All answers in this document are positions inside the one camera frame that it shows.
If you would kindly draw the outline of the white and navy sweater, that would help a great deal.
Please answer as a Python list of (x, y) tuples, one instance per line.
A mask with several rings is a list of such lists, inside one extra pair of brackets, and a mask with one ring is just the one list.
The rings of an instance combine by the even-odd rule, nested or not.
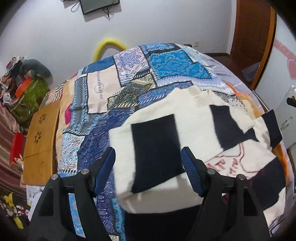
[(221, 175), (250, 180), (266, 217), (285, 209), (285, 171), (273, 149), (282, 136), (273, 111), (252, 118), (212, 91), (175, 88), (164, 99), (116, 120), (114, 180), (128, 213), (164, 213), (202, 203), (181, 162), (181, 149)]

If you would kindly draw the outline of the white appliance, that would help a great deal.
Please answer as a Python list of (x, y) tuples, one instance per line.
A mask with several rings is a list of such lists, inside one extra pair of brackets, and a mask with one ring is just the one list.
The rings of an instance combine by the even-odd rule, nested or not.
[(295, 144), (295, 108), (287, 105), (287, 98), (295, 99), (295, 86), (292, 85), (285, 94), (280, 105), (275, 110), (278, 126), (282, 133), (285, 147), (288, 149)]

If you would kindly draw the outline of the wooden board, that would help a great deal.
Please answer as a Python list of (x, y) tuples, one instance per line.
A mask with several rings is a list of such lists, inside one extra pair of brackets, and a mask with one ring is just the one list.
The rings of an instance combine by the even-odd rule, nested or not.
[(39, 109), (29, 126), (23, 153), (23, 183), (45, 186), (56, 173), (55, 139), (60, 100)]

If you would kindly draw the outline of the red box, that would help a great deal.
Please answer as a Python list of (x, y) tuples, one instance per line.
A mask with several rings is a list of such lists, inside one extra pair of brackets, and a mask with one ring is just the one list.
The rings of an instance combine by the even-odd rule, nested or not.
[(10, 166), (17, 164), (16, 158), (23, 157), (26, 137), (20, 132), (14, 133), (11, 149), (10, 149)]

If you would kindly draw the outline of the brown wooden door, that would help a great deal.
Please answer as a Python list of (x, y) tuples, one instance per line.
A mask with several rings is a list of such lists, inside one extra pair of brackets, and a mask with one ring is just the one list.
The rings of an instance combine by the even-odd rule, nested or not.
[(238, 69), (258, 63), (247, 84), (254, 90), (265, 70), (276, 27), (276, 12), (269, 1), (237, 1), (234, 37), (230, 57)]

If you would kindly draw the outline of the green patterned bag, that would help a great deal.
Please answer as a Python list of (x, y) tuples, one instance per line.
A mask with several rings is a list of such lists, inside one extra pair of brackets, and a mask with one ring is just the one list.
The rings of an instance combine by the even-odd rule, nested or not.
[(29, 120), (39, 110), (48, 91), (48, 85), (43, 79), (34, 78), (20, 98), (8, 105), (10, 113), (19, 124)]

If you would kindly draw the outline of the orange box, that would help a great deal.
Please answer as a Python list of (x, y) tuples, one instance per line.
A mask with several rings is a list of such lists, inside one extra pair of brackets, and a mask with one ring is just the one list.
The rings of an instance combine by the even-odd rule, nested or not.
[(25, 90), (27, 89), (27, 87), (30, 85), (31, 82), (32, 82), (32, 78), (28, 77), (20, 84), (20, 86), (17, 88), (15, 92), (16, 98), (19, 99), (22, 96), (22, 94), (25, 92)]

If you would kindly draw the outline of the blue patchwork bedspread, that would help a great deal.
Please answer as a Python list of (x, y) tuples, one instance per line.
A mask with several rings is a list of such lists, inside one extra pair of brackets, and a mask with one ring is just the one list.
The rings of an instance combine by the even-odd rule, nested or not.
[(222, 63), (191, 47), (173, 43), (140, 45), (93, 62), (59, 86), (56, 134), (58, 172), (71, 176), (103, 154), (108, 131), (138, 109), (165, 98), (175, 88), (196, 85), (212, 90), (228, 104), (247, 112), (224, 83), (259, 99)]

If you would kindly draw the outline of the grey plush toy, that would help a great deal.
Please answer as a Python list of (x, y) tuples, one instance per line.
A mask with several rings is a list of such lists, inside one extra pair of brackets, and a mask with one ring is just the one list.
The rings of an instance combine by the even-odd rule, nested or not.
[(24, 60), (20, 66), (20, 73), (29, 74), (32, 78), (41, 77), (47, 79), (52, 76), (50, 70), (35, 59)]

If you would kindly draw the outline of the yellow foam hoop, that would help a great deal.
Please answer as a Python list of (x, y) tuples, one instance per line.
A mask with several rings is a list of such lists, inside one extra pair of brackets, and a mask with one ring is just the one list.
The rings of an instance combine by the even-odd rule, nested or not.
[(102, 58), (103, 54), (106, 52), (106, 50), (110, 48), (116, 49), (119, 52), (128, 49), (128, 47), (119, 40), (113, 38), (105, 38), (97, 45), (92, 58), (92, 62), (99, 61)]

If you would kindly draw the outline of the wall mounted television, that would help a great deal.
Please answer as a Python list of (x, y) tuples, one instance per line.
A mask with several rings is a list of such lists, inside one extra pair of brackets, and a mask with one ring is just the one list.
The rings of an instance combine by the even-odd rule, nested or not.
[(86, 15), (98, 9), (109, 10), (111, 6), (119, 4), (120, 0), (79, 0), (79, 3), (83, 15)]

